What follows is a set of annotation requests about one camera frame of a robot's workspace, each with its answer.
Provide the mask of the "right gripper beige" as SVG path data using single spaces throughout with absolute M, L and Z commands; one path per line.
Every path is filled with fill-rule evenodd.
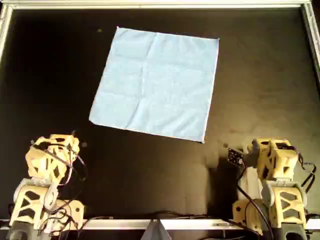
M 238 185 L 240 188 L 253 199 L 262 199 L 262 183 L 260 179 L 273 179 L 275 169 L 275 143 L 272 139 L 256 139 L 258 145 L 257 169 L 247 168 Z

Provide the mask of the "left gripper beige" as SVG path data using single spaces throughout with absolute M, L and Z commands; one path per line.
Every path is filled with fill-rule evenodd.
M 51 134 L 49 139 L 52 142 L 52 146 L 68 153 L 70 162 L 74 162 L 77 159 L 77 155 L 80 152 L 80 141 L 77 137 L 67 134 Z

